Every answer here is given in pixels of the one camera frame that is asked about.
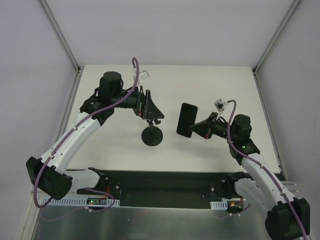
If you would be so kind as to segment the light blue smartphone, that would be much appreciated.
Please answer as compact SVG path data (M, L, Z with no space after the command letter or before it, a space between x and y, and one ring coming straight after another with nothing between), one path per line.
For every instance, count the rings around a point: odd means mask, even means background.
M189 127L195 124L198 107L189 103L182 103L176 128L176 133L180 136L191 138L192 131Z

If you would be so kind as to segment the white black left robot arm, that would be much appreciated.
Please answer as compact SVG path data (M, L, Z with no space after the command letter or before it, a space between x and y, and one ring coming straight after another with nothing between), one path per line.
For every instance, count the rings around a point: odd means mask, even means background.
M120 73L105 72L69 129L41 157L27 160L26 168L34 189L42 190L54 200L62 199L72 188L89 188L96 195L102 194L106 183L96 170L89 168L70 175L66 170L85 141L114 114L116 108L131 109L137 117L147 121L148 127L141 133L142 142L150 147L159 145L163 133L157 125L165 116L154 104L150 90L143 90L140 85L149 76L147 71L141 71L135 76L133 86L124 89Z

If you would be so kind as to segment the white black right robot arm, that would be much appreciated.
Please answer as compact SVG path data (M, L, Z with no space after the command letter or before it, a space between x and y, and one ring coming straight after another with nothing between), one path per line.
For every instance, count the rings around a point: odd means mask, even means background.
M218 119L213 112L209 117L188 127L191 132L208 140L213 135L227 140L229 152L250 175L235 172L227 176L217 194L226 199L244 197L264 219L265 229L273 240L306 240L310 234L310 205L296 197L270 171L251 139L251 119L238 114L229 123Z

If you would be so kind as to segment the black phone stand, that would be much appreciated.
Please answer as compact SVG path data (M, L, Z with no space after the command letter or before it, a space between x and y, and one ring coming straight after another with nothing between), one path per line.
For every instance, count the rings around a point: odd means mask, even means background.
M142 142L149 146L155 147L159 145L163 140L163 132L156 125L161 123L158 119L147 119L148 127L146 127L141 133Z

